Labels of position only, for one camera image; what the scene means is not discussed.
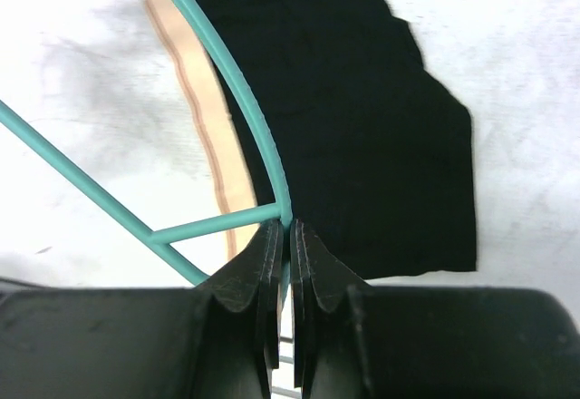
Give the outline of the black underwear beige waistband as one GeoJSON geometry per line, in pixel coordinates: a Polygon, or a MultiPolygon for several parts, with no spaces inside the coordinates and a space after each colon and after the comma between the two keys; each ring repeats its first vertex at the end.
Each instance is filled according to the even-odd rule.
{"type": "Polygon", "coordinates": [[[384,0],[197,2],[333,255],[365,279],[476,268],[469,111],[384,0]]]}

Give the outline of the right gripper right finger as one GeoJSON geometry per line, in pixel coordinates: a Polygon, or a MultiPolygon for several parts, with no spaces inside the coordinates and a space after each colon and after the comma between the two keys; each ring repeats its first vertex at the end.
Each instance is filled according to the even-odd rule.
{"type": "Polygon", "coordinates": [[[289,248],[303,397],[579,395],[579,333],[546,292],[372,286],[301,221],[289,248]]]}

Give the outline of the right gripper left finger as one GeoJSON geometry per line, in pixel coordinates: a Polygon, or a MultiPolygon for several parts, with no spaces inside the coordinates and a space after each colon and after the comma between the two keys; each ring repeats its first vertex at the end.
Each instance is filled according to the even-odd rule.
{"type": "Polygon", "coordinates": [[[192,288],[1,287],[4,398],[267,398],[284,229],[192,288]]]}

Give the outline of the teal hanger with black underwear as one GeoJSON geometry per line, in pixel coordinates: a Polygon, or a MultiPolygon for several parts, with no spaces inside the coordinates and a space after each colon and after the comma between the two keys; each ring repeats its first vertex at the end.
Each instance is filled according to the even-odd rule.
{"type": "MultiPolygon", "coordinates": [[[[1,98],[152,229],[256,204],[217,73],[171,0],[1,0],[1,98]]],[[[1,279],[186,285],[7,129],[1,279]]]]}

